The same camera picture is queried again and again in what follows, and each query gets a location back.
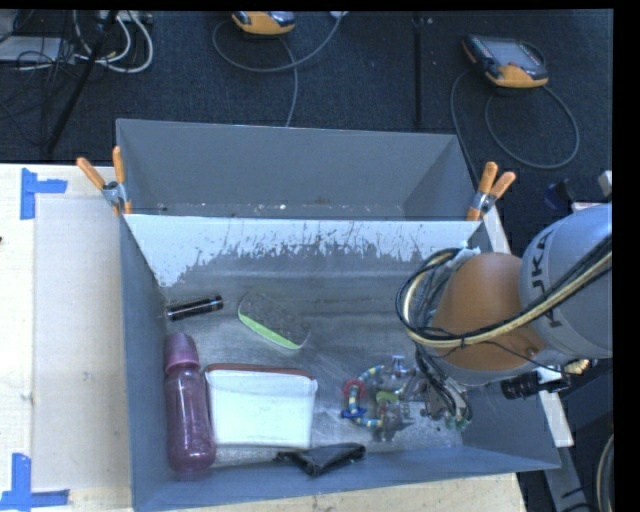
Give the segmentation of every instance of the black cable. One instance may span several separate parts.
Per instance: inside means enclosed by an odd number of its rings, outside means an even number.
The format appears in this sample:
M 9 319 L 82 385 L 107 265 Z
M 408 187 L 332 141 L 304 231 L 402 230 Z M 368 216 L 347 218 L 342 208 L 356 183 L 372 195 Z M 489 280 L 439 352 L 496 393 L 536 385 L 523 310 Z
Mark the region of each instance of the black cable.
M 7 32 L 6 34 L 0 34 L 0 43 L 2 43 L 3 41 L 6 41 L 11 36 L 15 35 L 16 32 L 18 32 L 20 29 L 22 29 L 22 27 L 24 27 L 29 22 L 29 20 L 33 17 L 33 13 L 35 11 L 36 11 L 35 9 L 29 9 L 29 14 L 27 14 L 26 18 L 23 19 L 18 24 L 18 19 L 20 18 L 20 9 L 16 9 L 16 15 L 13 18 L 13 23 L 12 23 L 12 26 L 11 26 L 11 30 L 9 32 Z
M 507 153 L 507 155 L 509 155 L 511 158 L 513 158 L 514 160 L 517 160 L 521 164 L 528 165 L 529 167 L 533 167 L 534 169 L 555 170 L 555 169 L 559 169 L 560 167 L 564 167 L 569 162 L 571 162 L 571 160 L 575 158 L 576 154 L 578 153 L 578 150 L 580 149 L 580 130 L 578 129 L 578 124 L 576 123 L 576 119 L 571 113 L 571 111 L 569 110 L 569 107 L 567 107 L 567 105 L 560 99 L 560 97 L 556 93 L 554 93 L 551 89 L 549 89 L 547 86 L 542 86 L 541 89 L 545 91 L 547 94 L 549 94 L 560 105 L 562 111 L 569 118 L 569 121 L 571 121 L 571 125 L 573 126 L 573 131 L 575 133 L 575 142 L 570 155 L 566 157 L 564 160 L 561 160 L 560 162 L 557 162 L 554 164 L 541 164 L 537 162 L 532 162 L 530 160 L 525 160 L 524 158 L 510 151 L 500 141 L 500 139 L 498 139 L 498 136 L 494 132 L 493 127 L 491 126 L 491 122 L 489 121 L 489 106 L 493 101 L 493 98 L 496 97 L 496 95 L 492 95 L 487 98 L 487 102 L 485 103 L 485 106 L 484 106 L 484 120 L 487 125 L 487 129 L 489 130 L 489 133 L 491 134 L 491 137 L 493 138 L 494 142 L 500 147 L 500 149 L 502 149 L 502 151 Z
M 409 307 L 409 323 L 412 325 L 425 325 L 427 323 L 429 313 L 429 301 L 428 297 L 432 296 L 431 288 L 435 279 L 436 272 L 430 272 L 427 276 L 427 282 L 417 291 L 415 296 L 415 302 L 417 308 Z
M 558 279 L 556 282 L 554 282 L 554 284 L 552 286 L 550 286 L 548 289 L 545 290 L 544 293 L 542 293 L 537 299 L 533 300 L 531 302 L 531 304 L 529 304 L 525 309 L 519 311 L 517 314 L 511 316 L 510 318 L 507 318 L 501 322 L 496 322 L 494 324 L 491 324 L 489 326 L 485 326 L 482 327 L 480 329 L 476 329 L 470 332 L 466 332 L 464 334 L 458 334 L 458 335 L 438 335 L 434 332 L 434 328 L 431 328 L 429 326 L 415 326 L 415 325 L 411 325 L 409 324 L 407 321 L 405 321 L 404 319 L 404 315 L 401 312 L 401 308 L 399 307 L 399 305 L 402 303 L 402 297 L 401 297 L 401 293 L 404 293 L 404 290 L 406 289 L 407 283 L 411 283 L 414 279 L 416 279 L 417 277 L 419 277 L 422 273 L 424 273 L 424 270 L 418 271 L 416 272 L 416 274 L 414 274 L 414 276 L 412 276 L 411 278 L 409 278 L 407 280 L 407 282 L 405 284 L 403 284 L 403 286 L 400 288 L 400 290 L 398 291 L 398 293 L 396 294 L 396 313 L 398 313 L 398 316 L 400 316 L 400 319 L 403 321 L 403 324 L 405 324 L 405 327 L 407 327 L 410 331 L 412 331 L 415 334 L 421 335 L 421 334 L 425 334 L 425 335 L 429 335 L 430 337 L 432 337 L 434 340 L 439 340 L 439 341 L 449 341 L 451 339 L 457 339 L 457 338 L 468 338 L 471 336 L 478 336 L 478 335 L 482 335 L 485 334 L 489 331 L 492 331 L 494 329 L 497 329 L 505 324 L 508 324 L 516 319 L 518 319 L 519 317 L 527 314 L 529 311 L 531 311 L 532 309 L 536 308 L 537 306 L 539 306 L 541 303 L 543 303 L 544 301 L 546 301 L 554 292 L 558 291 L 564 284 L 566 284 L 566 282 L 569 281 L 569 279 L 575 275 L 581 275 L 585 269 L 588 269 L 591 267 L 591 265 L 593 265 L 595 262 L 597 262 L 599 260 L 599 257 L 603 256 L 604 254 L 606 254 L 607 251 L 611 250 L 611 240 L 612 240 L 612 236 L 611 234 L 609 234 L 608 236 L 606 236 L 602 241 L 600 241 L 589 253 L 587 253 L 585 256 L 583 256 L 576 264 L 574 264 L 574 266 L 568 271 L 566 272 L 560 279 Z M 598 279 L 600 277 L 602 277 L 606 272 L 610 271 L 610 267 L 608 269 L 606 269 L 605 271 L 601 272 L 600 274 L 592 277 L 588 282 L 585 282 L 585 284 L 579 288 L 578 290 L 575 290 L 572 294 L 568 295 L 567 297 L 565 297 L 564 299 L 562 299 L 562 301 L 560 301 L 558 304 L 556 304 L 556 306 L 558 306 L 559 304 L 562 304 L 563 302 L 565 302 L 566 300 L 568 300 L 570 297 L 572 297 L 573 295 L 575 295 L 580 289 L 584 288 L 584 286 L 586 286 L 587 284 L 593 282 L 595 279 Z
M 585 508 L 588 508 L 589 510 L 594 510 L 595 512 L 601 512 L 601 510 L 598 507 L 591 505 L 589 503 L 576 503 L 575 505 L 571 505 L 568 508 L 562 509 L 561 512 L 574 512 L 578 510 L 581 512 L 584 512 Z
M 498 348 L 501 348 L 502 350 L 504 350 L 505 352 L 508 352 L 509 354 L 513 355 L 513 356 L 517 356 L 520 359 L 524 359 L 525 361 L 530 362 L 531 364 L 537 366 L 538 368 L 542 368 L 544 370 L 549 370 L 552 372 L 556 372 L 559 373 L 560 375 L 562 375 L 563 377 L 566 376 L 566 372 L 563 369 L 558 369 L 558 368 L 553 368 L 551 366 L 547 366 L 544 364 L 539 363 L 538 361 L 534 361 L 533 359 L 524 356 L 522 354 L 519 354 L 518 352 L 511 350 L 510 348 L 505 347 L 504 345 L 501 345 L 500 343 L 496 342 L 496 341 L 492 341 L 492 340 L 485 340 L 485 341 L 481 341 L 479 343 L 477 343 L 477 345 L 493 345 L 496 346 Z
M 451 394 L 451 391 L 447 389 L 447 387 L 444 385 L 444 383 L 441 380 L 437 379 L 433 375 L 427 374 L 427 378 L 429 380 L 429 384 L 431 384 L 431 386 L 437 391 L 438 395 L 440 395 L 440 397 L 443 398 L 444 401 L 447 403 L 447 409 L 449 409 L 449 414 L 455 417 L 457 405 L 456 405 L 456 399 Z
M 35 50 L 29 50 L 29 51 L 23 52 L 20 56 L 18 56 L 18 64 L 19 64 L 19 61 L 24 57 L 24 55 L 28 53 L 40 53 L 40 52 L 35 52 Z M 51 64 L 55 62 L 54 59 L 52 59 L 51 57 L 48 57 L 47 55 L 43 54 L 42 56 L 45 57 L 47 60 L 49 60 Z M 77 80 L 79 78 L 79 75 L 71 72 L 67 65 L 61 66 L 59 70 L 72 79 Z M 19 123 L 17 116 L 26 114 L 38 108 L 43 108 L 43 106 L 45 105 L 46 101 L 40 100 L 31 105 L 25 106 L 17 111 L 12 111 L 10 109 L 9 104 L 12 102 L 15 102 L 15 100 L 17 100 L 20 96 L 24 95 L 29 90 L 29 86 L 31 85 L 30 82 L 34 79 L 35 76 L 37 76 L 38 71 L 33 70 L 33 71 L 28 71 L 28 73 L 29 74 L 26 80 L 21 84 L 20 87 L 16 88 L 16 92 L 13 95 L 7 98 L 0 99 L 0 109 L 5 111 L 5 115 L 0 115 L 0 121 L 5 119 L 10 119 L 17 126 Z M 96 83 L 96 82 L 103 81 L 105 76 L 106 76 L 106 70 L 103 76 L 94 80 L 89 80 L 88 83 Z M 114 79 L 117 80 L 119 78 L 120 76 L 115 75 Z M 65 91 L 67 88 L 68 88 L 67 83 L 61 83 L 61 84 L 59 83 L 55 87 L 50 86 L 50 95 L 58 95 L 61 92 Z M 19 126 L 17 126 L 17 128 L 21 132 L 21 134 L 24 136 L 24 130 L 22 130 Z M 34 145 L 41 145 L 40 142 L 34 142 L 34 141 L 29 141 L 29 142 Z
M 458 349 L 458 347 L 455 347 L 454 349 L 451 349 L 443 357 L 448 356 L 451 352 L 453 352 L 453 351 L 455 351 L 457 349 Z M 438 372 L 439 376 L 433 375 L 433 373 L 431 373 L 427 363 L 425 362 L 425 358 L 426 359 L 431 359 L 431 355 L 424 353 L 424 348 L 421 347 L 420 345 L 418 345 L 417 343 L 416 343 L 415 358 L 416 358 L 416 362 L 418 364 L 418 368 L 427 377 L 427 379 L 429 380 L 429 383 L 436 389 L 436 391 L 439 392 L 439 394 L 441 396 L 445 395 L 448 398 L 448 400 L 450 400 L 450 403 L 452 404 L 452 408 L 449 407 L 449 412 L 452 415 L 455 415 L 456 409 L 457 409 L 457 405 L 456 405 L 455 398 L 453 397 L 453 395 L 451 394 L 451 392 L 449 391 L 449 389 L 447 388 L 447 386 L 445 384 L 445 381 L 447 379 L 446 374 L 438 367 L 438 365 L 433 364 L 433 362 L 432 362 L 432 366 Z M 469 402 L 469 400 L 467 400 L 467 398 L 463 394 L 458 393 L 457 391 L 456 391 L 456 394 L 464 402 L 464 407 L 465 408 L 464 408 L 464 411 L 463 411 L 463 414 L 462 414 L 463 418 L 465 420 L 467 420 L 467 421 L 471 421 L 471 419 L 473 418 L 473 409 L 471 408 L 471 403 Z
M 67 12 L 67 15 L 64 18 L 64 23 L 62 25 L 62 28 L 60 29 L 61 44 L 58 46 L 58 54 L 55 58 L 49 57 L 43 52 L 44 42 L 45 42 L 44 34 L 42 35 L 39 51 L 27 50 L 17 56 L 15 61 L 16 69 L 21 73 L 29 73 L 28 77 L 22 83 L 22 86 L 17 88 L 16 92 L 13 95 L 9 96 L 8 98 L 4 98 L 0 100 L 0 109 L 2 109 L 6 113 L 5 115 L 0 116 L 0 120 L 10 119 L 13 122 L 13 124 L 16 126 L 18 131 L 20 132 L 21 136 L 28 143 L 34 146 L 42 147 L 47 143 L 46 135 L 45 135 L 45 124 L 46 124 L 45 116 L 47 114 L 46 112 L 47 107 L 50 105 L 50 102 L 52 101 L 54 95 L 57 95 L 60 91 L 62 91 L 66 87 L 66 84 L 61 84 L 61 85 L 56 84 L 58 73 L 65 72 L 67 74 L 70 74 L 67 70 L 66 65 L 68 64 L 69 59 L 73 56 L 73 53 L 72 51 L 71 52 L 69 51 L 69 48 L 67 48 L 65 45 L 62 44 L 62 41 L 66 40 L 66 31 L 68 29 L 68 21 L 69 21 L 69 13 Z M 23 59 L 31 55 L 36 55 L 38 57 L 36 64 L 29 64 L 29 65 L 23 66 L 22 64 Z M 17 112 L 12 111 L 9 104 L 15 102 L 15 100 L 19 96 L 25 94 L 28 91 L 28 86 L 30 85 L 30 82 L 33 80 L 33 78 L 36 75 L 39 75 L 39 71 L 43 69 L 47 70 L 47 75 L 44 79 L 44 82 L 40 84 L 42 89 L 43 99 L 39 102 L 36 102 L 33 105 L 22 108 Z M 41 133 L 40 133 L 39 140 L 35 140 L 34 138 L 30 137 L 26 133 L 26 131 L 23 129 L 23 127 L 20 126 L 20 123 L 17 118 L 18 115 L 27 113 L 36 108 L 39 108 L 41 110 L 41 120 L 40 120 Z
M 614 493 L 612 485 L 615 481 L 613 478 L 613 452 L 613 434 L 611 434 L 607 444 L 602 450 L 602 455 L 600 456 L 596 480 L 598 506 L 602 512 L 609 512 L 613 510 Z
M 454 249 L 442 249 L 432 253 L 420 265 L 418 270 L 400 286 L 398 292 L 396 293 L 395 308 L 396 308 L 397 316 L 400 318 L 400 321 L 403 323 L 403 325 L 407 329 L 409 330 L 415 329 L 414 324 L 412 324 L 408 319 L 406 319 L 404 317 L 404 314 L 402 313 L 402 297 L 404 296 L 404 293 L 407 287 L 414 281 L 414 279 L 417 279 L 421 274 L 428 272 L 429 270 L 438 268 L 444 263 L 452 260 L 460 251 L 461 251 L 460 248 L 454 248 Z M 439 258 L 443 258 L 443 257 L 446 258 L 444 261 L 439 261 L 435 264 L 432 263 L 434 260 L 438 260 Z
M 526 44 L 527 46 L 529 46 L 532 49 L 534 49 L 539 54 L 539 56 L 541 57 L 542 61 L 544 62 L 544 56 L 542 55 L 542 52 L 537 47 L 535 47 L 531 43 L 524 43 L 524 44 Z M 456 89 L 457 89 L 460 81 L 462 80 L 462 78 L 464 76 L 466 76 L 468 73 L 470 73 L 470 70 L 464 71 L 463 73 L 458 75 L 458 77 L 454 81 L 453 86 L 451 87 L 451 94 L 450 94 L 450 97 L 449 97 L 449 108 L 450 108 L 450 111 L 451 111 L 451 117 L 452 117 L 454 129 L 456 131 L 456 135 L 458 136 L 458 139 L 459 139 L 459 142 L 460 142 L 460 147 L 461 147 L 463 155 L 464 155 L 464 157 L 465 157 L 465 159 L 467 161 L 467 165 L 473 171 L 472 175 L 473 175 L 473 178 L 475 178 L 475 185 L 477 186 L 479 179 L 478 179 L 478 176 L 475 173 L 474 166 L 473 166 L 471 158 L 469 156 L 469 151 L 468 151 L 466 145 L 464 144 L 463 137 L 462 137 L 460 128 L 458 126 L 458 121 L 457 121 L 457 117 L 456 117 L 456 109 L 455 109 L 455 93 L 456 93 Z M 542 86 L 541 88 L 547 94 L 549 94 L 560 105 L 561 110 L 569 118 L 569 121 L 571 122 L 571 125 L 573 127 L 573 131 L 575 133 L 575 142 L 574 142 L 573 149 L 572 149 L 570 155 L 568 157 L 566 157 L 564 160 L 561 160 L 560 162 L 553 163 L 553 164 L 543 164 L 543 163 L 537 163 L 537 162 L 532 162 L 532 161 L 526 160 L 526 159 L 518 156 L 514 152 L 510 151 L 506 147 L 506 145 L 503 142 L 500 141 L 500 139 L 496 135 L 495 131 L 493 130 L 493 127 L 492 127 L 491 122 L 489 120 L 489 107 L 490 107 L 491 102 L 493 101 L 494 97 L 497 96 L 497 94 L 490 95 L 487 98 L 487 101 L 485 103 L 485 108 L 484 108 L 484 119 L 485 119 L 485 124 L 487 126 L 487 129 L 489 131 L 489 134 L 491 135 L 491 138 L 500 147 L 500 149 L 502 149 L 505 153 L 507 153 L 511 158 L 513 158 L 514 160 L 517 160 L 518 162 L 520 162 L 520 163 L 522 163 L 524 165 L 527 165 L 529 167 L 533 167 L 534 169 L 556 170 L 556 169 L 559 169 L 560 167 L 563 167 L 563 166 L 567 165 L 569 162 L 571 162 L 575 158 L 575 156 L 578 153 L 578 150 L 580 148 L 580 131 L 578 129 L 578 125 L 576 123 L 575 117 L 571 113 L 569 107 L 560 99 L 560 97 L 557 94 L 555 94 L 551 89 L 549 89 L 547 86 Z
M 102 50 L 102 46 L 107 38 L 107 35 L 109 33 L 109 31 L 111 30 L 111 28 L 113 27 L 113 25 L 115 24 L 115 18 L 117 15 L 117 10 L 111 9 L 109 10 L 109 15 L 107 16 L 107 21 L 105 22 L 105 30 L 103 31 L 103 33 L 101 34 L 101 37 L 98 38 L 98 40 L 96 41 L 92 52 L 91 52 L 91 57 L 89 58 L 89 62 L 87 64 L 87 66 L 85 67 L 85 69 L 83 70 L 83 73 L 80 77 L 80 79 L 78 80 L 78 82 L 76 83 L 76 86 L 73 90 L 71 99 L 67 102 L 67 104 L 65 105 L 64 110 L 62 111 L 62 114 L 60 114 L 60 117 L 58 118 L 58 121 L 56 123 L 56 125 L 54 126 L 53 132 L 51 134 L 51 138 L 47 143 L 47 147 L 46 147 L 46 154 L 47 155 L 51 155 L 53 153 L 53 150 L 55 149 L 56 145 L 58 144 L 58 140 L 60 139 L 60 137 L 62 136 L 62 132 L 67 124 L 67 122 L 69 121 L 69 117 L 71 116 L 71 112 L 73 111 L 73 108 L 75 107 L 75 104 L 82 92 L 82 89 L 84 88 L 87 79 L 89 78 L 89 75 L 91 74 L 91 70 L 93 69 L 93 66 L 95 64 L 96 58 L 98 57 L 98 54 L 100 53 L 100 51 Z

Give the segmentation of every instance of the gray bin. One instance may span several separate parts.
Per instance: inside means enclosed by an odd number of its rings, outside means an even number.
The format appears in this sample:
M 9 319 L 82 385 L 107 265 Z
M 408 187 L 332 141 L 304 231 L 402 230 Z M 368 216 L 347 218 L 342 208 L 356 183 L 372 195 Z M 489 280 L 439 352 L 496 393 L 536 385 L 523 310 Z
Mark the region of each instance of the gray bin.
M 447 134 L 211 125 L 120 119 L 117 143 L 133 214 L 121 221 L 122 289 L 136 510 L 211 506 L 560 465 L 537 397 L 472 389 L 462 432 L 416 414 L 391 442 L 341 418 L 343 383 L 415 347 L 395 314 L 400 285 L 431 252 L 492 250 L 464 221 L 474 187 Z M 298 351 L 239 322 L 242 297 L 267 293 L 311 325 Z M 220 294 L 221 311 L 169 322 L 168 303 Z M 365 457 L 310 477 L 255 447 L 220 447 L 197 478 L 166 456 L 166 335 L 185 331 L 203 366 L 297 367 L 318 380 L 312 445 L 356 441 Z

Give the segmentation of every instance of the clear plastic object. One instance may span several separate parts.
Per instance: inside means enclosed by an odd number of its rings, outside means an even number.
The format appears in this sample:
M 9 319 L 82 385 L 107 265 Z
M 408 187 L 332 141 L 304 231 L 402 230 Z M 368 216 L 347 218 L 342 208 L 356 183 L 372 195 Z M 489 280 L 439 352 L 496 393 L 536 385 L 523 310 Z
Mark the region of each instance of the clear plastic object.
M 216 444 L 204 375 L 191 336 L 181 332 L 167 336 L 165 373 L 169 465 L 181 473 L 201 471 L 214 463 Z

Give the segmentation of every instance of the cable on floor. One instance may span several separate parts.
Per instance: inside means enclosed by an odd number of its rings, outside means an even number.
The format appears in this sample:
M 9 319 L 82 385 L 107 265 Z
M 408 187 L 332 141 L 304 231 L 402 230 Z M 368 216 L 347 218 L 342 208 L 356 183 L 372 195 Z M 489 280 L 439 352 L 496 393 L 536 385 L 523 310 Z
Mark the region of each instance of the cable on floor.
M 69 28 L 68 24 L 69 24 L 69 16 L 65 16 L 64 24 L 60 31 L 61 43 L 58 47 L 58 54 L 56 55 L 55 58 L 51 58 L 44 54 L 45 35 L 42 36 L 40 51 L 36 51 L 36 50 L 25 51 L 25 52 L 22 52 L 17 57 L 16 69 L 18 69 L 19 71 L 30 71 L 31 74 L 24 81 L 23 87 L 21 87 L 15 94 L 10 96 L 9 98 L 0 100 L 0 109 L 6 113 L 6 115 L 1 116 L 0 119 L 7 119 L 7 118 L 10 119 L 11 122 L 16 126 L 16 128 L 18 129 L 18 131 L 20 132 L 20 135 L 24 138 L 24 140 L 26 140 L 31 145 L 41 147 L 41 148 L 44 147 L 51 138 L 51 135 L 47 135 L 45 130 L 46 117 L 49 113 L 48 111 L 51 108 L 51 102 L 54 96 L 64 89 L 64 84 L 56 85 L 56 80 L 58 77 L 58 73 L 60 71 L 64 71 L 65 66 L 68 63 L 70 58 L 70 54 L 66 52 L 67 48 L 62 44 L 62 41 L 66 39 L 65 34 L 67 32 L 67 29 Z M 48 60 L 49 62 L 46 65 L 38 62 L 36 65 L 33 65 L 33 66 L 21 66 L 20 61 L 30 54 L 36 54 L 42 57 L 43 60 Z M 31 82 L 33 77 L 36 75 L 35 72 L 41 69 L 47 70 L 46 77 L 44 78 L 44 83 L 42 84 L 43 100 L 41 102 L 38 102 L 36 105 L 22 109 L 20 112 L 12 111 L 12 109 L 10 108 L 10 103 L 15 102 L 15 100 L 20 95 L 24 94 L 27 91 L 27 85 L 29 84 L 29 82 Z M 25 129 L 20 125 L 17 118 L 19 114 L 28 112 L 34 108 L 40 108 L 40 113 L 41 113 L 40 135 L 38 139 L 28 135 Z
M 544 62 L 544 55 L 542 54 L 542 52 L 536 46 L 534 46 L 531 43 L 524 43 L 524 44 L 526 44 L 527 46 L 529 46 L 533 50 L 535 50 L 538 53 L 538 55 L 540 56 L 540 58 L 542 59 L 542 61 Z M 470 70 L 464 71 L 463 73 L 458 75 L 458 77 L 454 81 L 453 86 L 451 88 L 451 94 L 450 94 L 450 97 L 449 97 L 449 107 L 450 107 L 450 111 L 451 111 L 451 117 L 452 117 L 452 120 L 453 120 L 454 129 L 455 129 L 456 135 L 458 136 L 458 139 L 460 141 L 460 146 L 461 146 L 462 152 L 463 152 L 463 154 L 465 156 L 467 164 L 473 170 L 473 165 L 471 163 L 472 161 L 471 161 L 471 159 L 469 157 L 469 151 L 468 151 L 467 147 L 464 144 L 463 137 L 462 137 L 461 131 L 460 131 L 460 127 L 458 125 L 457 116 L 456 116 L 456 107 L 455 107 L 456 89 L 458 88 L 458 85 L 459 85 L 460 81 L 469 73 L 470 73 Z M 493 127 L 492 127 L 490 119 L 489 119 L 490 106 L 491 106 L 491 104 L 493 102 L 493 99 L 497 96 L 497 93 L 496 94 L 492 94 L 487 98 L 487 101 L 486 101 L 485 107 L 484 107 L 484 120 L 485 120 L 485 124 L 487 126 L 487 129 L 489 131 L 489 134 L 491 135 L 491 137 L 494 140 L 494 142 L 500 147 L 500 149 L 502 149 L 511 158 L 513 158 L 514 160 L 520 162 L 521 164 L 527 165 L 529 167 L 533 167 L 534 169 L 556 170 L 556 169 L 559 169 L 560 167 L 564 167 L 565 165 L 567 165 L 569 162 L 571 162 L 575 158 L 575 156 L 578 153 L 578 150 L 580 148 L 580 131 L 578 129 L 578 125 L 576 123 L 575 117 L 571 113 L 569 107 L 560 99 L 560 97 L 556 93 L 554 93 L 550 88 L 548 88 L 547 86 L 541 86 L 540 88 L 542 90 L 544 90 L 544 92 L 549 94 L 551 96 L 551 98 L 560 106 L 562 112 L 564 112 L 564 114 L 568 117 L 569 121 L 571 122 L 571 125 L 572 125 L 572 128 L 573 128 L 573 132 L 574 132 L 574 135 L 575 135 L 573 149 L 571 150 L 569 156 L 567 156 L 566 158 L 564 158 L 560 162 L 550 163 L 550 164 L 540 163 L 540 162 L 533 162 L 533 161 L 527 160 L 527 159 L 517 155 L 513 151 L 509 150 L 509 148 L 507 148 L 507 146 L 498 138 L 497 134 L 493 130 Z M 475 175 L 475 170 L 474 170 L 473 174 L 474 174 L 474 177 L 476 178 L 476 181 L 477 181 L 478 177 Z
M 613 434 L 602 450 L 596 475 L 596 492 L 601 512 L 613 512 Z
M 287 46 L 286 42 L 282 38 L 278 38 L 280 43 L 284 46 L 285 50 L 287 51 L 287 53 L 289 55 L 289 58 L 291 60 L 291 62 L 289 64 L 285 64 L 283 66 L 275 66 L 275 67 L 269 67 L 269 68 L 254 68 L 254 67 L 251 67 L 251 66 L 246 66 L 246 65 L 244 65 L 244 64 L 242 64 L 240 62 L 237 62 L 237 61 L 231 59 L 229 56 L 227 56 L 222 51 L 220 46 L 218 45 L 218 31 L 220 30 L 220 27 L 231 23 L 229 20 L 219 23 L 215 27 L 215 29 L 213 30 L 213 36 L 212 36 L 213 47 L 215 48 L 216 52 L 220 55 L 220 57 L 222 57 L 225 61 L 227 61 L 232 66 L 235 66 L 235 67 L 237 67 L 239 69 L 242 69 L 244 71 L 249 71 L 249 72 L 252 72 L 252 73 L 279 73 L 279 72 L 282 72 L 282 71 L 287 71 L 289 69 L 293 70 L 293 73 L 294 73 L 293 98 L 292 98 L 292 101 L 291 101 L 291 106 L 289 108 L 289 115 L 287 116 L 287 121 L 285 123 L 285 127 L 289 127 L 290 124 L 291 124 L 291 119 L 293 118 L 293 112 L 295 110 L 296 101 L 297 101 L 297 97 L 298 97 L 298 70 L 297 70 L 297 68 L 298 68 L 298 66 L 300 66 L 304 62 L 306 62 L 309 59 L 315 57 L 329 43 L 329 41 L 331 41 L 331 39 L 333 38 L 334 34 L 338 30 L 338 26 L 340 25 L 340 22 L 344 18 L 345 14 L 346 14 L 346 11 L 342 11 L 340 13 L 336 13 L 335 15 L 332 13 L 332 16 L 335 17 L 336 22 L 335 22 L 333 28 L 331 29 L 331 31 L 329 32 L 329 35 L 325 38 L 325 40 L 315 50 L 313 50 L 311 53 L 309 53 L 305 57 L 302 57 L 301 59 L 296 60 L 295 57 L 293 56 L 293 53 L 291 52 L 290 48 Z
M 17 11 L 16 16 L 13 19 L 13 25 L 9 30 L 9 32 L 5 32 L 4 34 L 0 33 L 0 43 L 2 43 L 3 41 L 6 41 L 11 36 L 13 36 L 16 32 L 18 32 L 22 27 L 24 27 L 29 22 L 29 20 L 33 17 L 33 14 L 35 13 L 36 10 L 29 9 L 29 12 L 25 16 L 25 18 L 19 23 L 18 23 L 18 18 L 19 18 L 21 9 L 16 9 L 16 11 Z
M 120 65 L 114 64 L 116 62 L 122 61 L 123 59 L 125 59 L 125 57 L 128 57 L 131 52 L 131 49 L 133 48 L 132 34 L 129 28 L 126 26 L 125 22 L 122 20 L 122 17 L 120 16 L 120 14 L 118 14 L 116 16 L 116 21 L 125 37 L 125 40 L 126 40 L 125 47 L 122 51 L 120 51 L 120 53 L 116 55 L 113 55 L 113 56 L 106 55 L 106 56 L 98 57 L 98 59 L 96 59 L 96 64 L 104 66 L 110 71 L 115 71 L 117 73 L 125 73 L 125 74 L 140 73 L 142 71 L 145 71 L 151 65 L 151 63 L 153 62 L 153 56 L 154 56 L 153 40 L 151 39 L 151 34 L 147 30 L 147 28 L 144 26 L 144 24 L 140 21 L 139 16 L 129 14 L 129 18 L 133 20 L 133 23 L 135 24 L 136 28 L 140 31 L 140 33 L 144 38 L 145 46 L 147 48 L 147 57 L 144 60 L 144 62 L 139 66 L 135 66 L 135 67 L 120 66 Z M 75 9 L 73 10 L 73 20 L 74 20 L 75 34 L 78 40 L 80 41 L 82 50 L 86 52 L 86 55 L 82 53 L 76 53 L 75 57 L 81 60 L 89 60 L 92 48 L 84 40 L 82 31 L 80 30 L 80 23 L 78 21 L 78 12 Z

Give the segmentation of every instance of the bottle cap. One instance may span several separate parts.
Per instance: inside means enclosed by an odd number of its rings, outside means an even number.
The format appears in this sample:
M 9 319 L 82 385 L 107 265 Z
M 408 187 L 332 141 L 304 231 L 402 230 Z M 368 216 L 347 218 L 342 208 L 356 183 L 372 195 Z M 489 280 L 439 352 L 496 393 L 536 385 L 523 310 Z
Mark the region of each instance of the bottle cap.
M 178 365 L 191 365 L 200 368 L 198 349 L 193 338 L 183 332 L 169 334 L 164 346 L 165 372 Z

